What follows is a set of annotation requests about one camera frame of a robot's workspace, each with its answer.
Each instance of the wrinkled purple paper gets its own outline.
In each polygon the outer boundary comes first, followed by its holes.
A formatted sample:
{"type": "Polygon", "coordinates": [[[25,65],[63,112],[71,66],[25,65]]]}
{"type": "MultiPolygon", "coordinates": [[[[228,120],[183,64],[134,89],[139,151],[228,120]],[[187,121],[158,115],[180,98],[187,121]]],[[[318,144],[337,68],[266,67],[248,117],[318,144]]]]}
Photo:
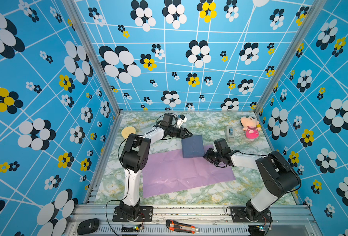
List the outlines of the wrinkled purple paper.
{"type": "Polygon", "coordinates": [[[233,180],[236,177],[230,166],[217,168],[203,157],[183,158],[182,149],[177,149],[149,154],[143,169],[143,194],[148,198],[233,180]]]}

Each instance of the doll's face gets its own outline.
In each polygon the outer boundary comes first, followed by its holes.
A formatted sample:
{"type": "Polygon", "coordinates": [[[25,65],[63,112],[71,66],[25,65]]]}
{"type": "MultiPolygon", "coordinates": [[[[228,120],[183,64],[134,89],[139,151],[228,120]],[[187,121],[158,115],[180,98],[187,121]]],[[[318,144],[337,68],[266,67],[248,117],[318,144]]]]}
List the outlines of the doll's face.
{"type": "Polygon", "coordinates": [[[252,116],[244,116],[241,118],[241,124],[243,127],[253,126],[256,127],[258,125],[258,121],[255,117],[252,116]]]}

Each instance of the blue patterned wallpaper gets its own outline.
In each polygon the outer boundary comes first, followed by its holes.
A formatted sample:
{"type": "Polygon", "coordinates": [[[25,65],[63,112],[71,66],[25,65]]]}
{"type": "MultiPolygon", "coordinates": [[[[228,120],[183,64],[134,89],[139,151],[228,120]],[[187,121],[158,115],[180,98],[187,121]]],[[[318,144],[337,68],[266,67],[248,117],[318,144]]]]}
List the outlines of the blue patterned wallpaper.
{"type": "Polygon", "coordinates": [[[123,110],[254,109],[312,3],[75,1],[123,110]]]}
{"type": "Polygon", "coordinates": [[[328,0],[259,112],[323,235],[348,236],[348,1],[328,0]]]}
{"type": "Polygon", "coordinates": [[[115,116],[60,1],[0,1],[0,236],[61,235],[115,116]]]}

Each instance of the robotic arm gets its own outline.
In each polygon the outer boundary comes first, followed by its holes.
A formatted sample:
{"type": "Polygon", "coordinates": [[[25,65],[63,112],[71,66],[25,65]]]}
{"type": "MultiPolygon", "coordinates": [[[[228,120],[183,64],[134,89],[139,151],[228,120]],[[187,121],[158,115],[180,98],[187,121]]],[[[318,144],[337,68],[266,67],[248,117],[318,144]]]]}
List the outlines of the robotic arm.
{"type": "Polygon", "coordinates": [[[120,162],[125,172],[124,197],[119,207],[127,218],[134,220],[140,210],[139,185],[142,169],[148,161],[150,145],[166,136],[185,139],[192,133],[181,125],[187,121],[184,115],[176,117],[174,114],[165,113],[162,120],[144,135],[130,134],[120,156],[120,162]]]}
{"type": "Polygon", "coordinates": [[[300,177],[277,151],[261,156],[243,154],[240,151],[232,151],[225,139],[214,140],[214,147],[208,149],[203,157],[215,166],[219,167],[219,163],[222,162],[225,167],[247,167],[261,173],[264,186],[246,203],[246,218],[250,221],[260,219],[281,196],[301,184],[300,177]]]}

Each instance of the table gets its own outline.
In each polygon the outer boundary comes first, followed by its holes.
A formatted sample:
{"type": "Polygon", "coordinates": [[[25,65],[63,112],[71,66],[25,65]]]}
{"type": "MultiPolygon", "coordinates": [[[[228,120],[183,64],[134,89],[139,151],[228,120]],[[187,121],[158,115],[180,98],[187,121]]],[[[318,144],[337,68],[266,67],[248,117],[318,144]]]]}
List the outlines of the table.
{"type": "MultiPolygon", "coordinates": [[[[183,114],[187,122],[182,127],[187,128],[193,135],[202,135],[203,144],[213,144],[219,138],[225,138],[225,126],[231,125],[236,132],[236,142],[228,143],[232,150],[241,150],[245,153],[267,154],[271,152],[263,132],[259,132],[257,139],[247,139],[242,130],[240,118],[254,116],[253,112],[196,112],[196,111],[168,111],[174,114],[183,114]]],[[[115,139],[112,152],[94,204],[106,204],[109,200],[122,199],[124,195],[124,169],[118,160],[118,148],[124,138],[121,131],[126,126],[134,126],[138,134],[152,127],[159,116],[164,112],[123,112],[118,135],[115,139]]],[[[160,140],[151,145],[150,154],[181,149],[181,139],[173,138],[160,140]]],[[[232,167],[235,181],[217,183],[213,185],[193,188],[189,190],[162,194],[143,198],[143,176],[140,181],[140,204],[199,204],[199,205],[245,205],[263,187],[259,171],[244,167],[232,167]]],[[[281,197],[275,205],[295,205],[291,194],[281,197]]]]}

